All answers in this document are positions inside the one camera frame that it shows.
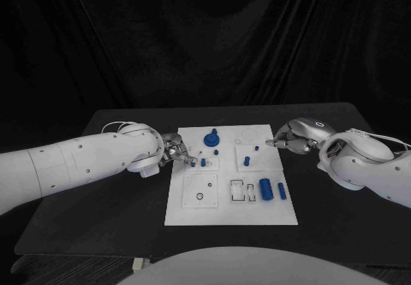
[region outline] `white board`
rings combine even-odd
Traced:
[[[204,137],[214,128],[221,142],[215,147],[208,147]],[[182,135],[189,154],[199,161],[195,167],[181,161],[174,162],[165,225],[298,225],[279,150],[266,145],[266,141],[273,139],[270,125],[179,128],[178,133]],[[246,156],[251,158],[250,166],[244,166]],[[202,167],[202,159],[212,163]],[[217,180],[217,187],[214,182],[210,182],[211,178]],[[274,199],[269,201],[263,200],[262,196],[263,178],[270,179],[274,193]],[[246,201],[233,201],[234,180],[244,182]],[[286,200],[280,198],[279,183],[285,185]],[[249,199],[249,184],[253,184],[256,201]],[[208,194],[208,199],[205,200],[205,195],[199,196],[202,199],[197,199],[198,193]],[[214,199],[218,201],[217,206],[212,205]]]

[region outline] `robotic hand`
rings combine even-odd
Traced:
[[[0,154],[0,215],[18,205],[101,180],[126,168],[146,178],[159,173],[159,166],[171,160],[198,162],[179,134],[161,135],[143,123],[114,123],[129,126],[122,129],[122,125],[117,132]]]
[[[404,144],[406,151],[393,153],[371,136]],[[367,186],[381,197],[411,208],[411,145],[357,129],[336,133],[326,123],[311,118],[292,120],[266,144],[298,154],[316,148],[318,167],[342,187],[361,190]]]

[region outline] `blue object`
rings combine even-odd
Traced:
[[[221,138],[217,134],[217,129],[212,129],[212,133],[204,137],[204,143],[208,147],[215,147],[221,143]]]
[[[246,166],[250,166],[250,157],[249,157],[249,156],[246,156],[244,165],[246,165]]]
[[[283,185],[283,183],[279,183],[279,190],[280,190],[282,200],[286,200],[286,199],[287,199],[287,196],[286,196],[286,191],[285,191],[285,185]]]
[[[263,200],[273,200],[274,194],[273,194],[270,179],[264,178],[260,180],[260,188],[262,188]]]

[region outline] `table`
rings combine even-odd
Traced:
[[[178,127],[270,124],[273,133],[298,117],[338,132],[371,127],[349,103],[189,109],[100,110],[83,135],[114,121],[143,122],[161,133]],[[119,125],[104,130],[116,132]],[[280,150],[298,226],[165,226],[172,163],[143,179],[127,170],[44,198],[16,245],[18,254],[165,258],[217,246],[253,246],[338,263],[411,264],[411,209],[367,188],[342,188],[318,169],[318,151]]]

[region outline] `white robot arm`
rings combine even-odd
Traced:
[[[161,135],[146,124],[122,123],[129,126],[119,132],[0,154],[0,215],[18,205],[93,183],[126,168],[146,178],[174,159],[198,161],[188,154],[179,134]]]
[[[393,153],[371,136],[394,140],[407,150]],[[342,187],[357,191],[367,186],[384,199],[411,208],[411,145],[357,129],[336,133],[326,123],[311,118],[292,120],[266,143],[298,154],[319,149],[318,167]]]

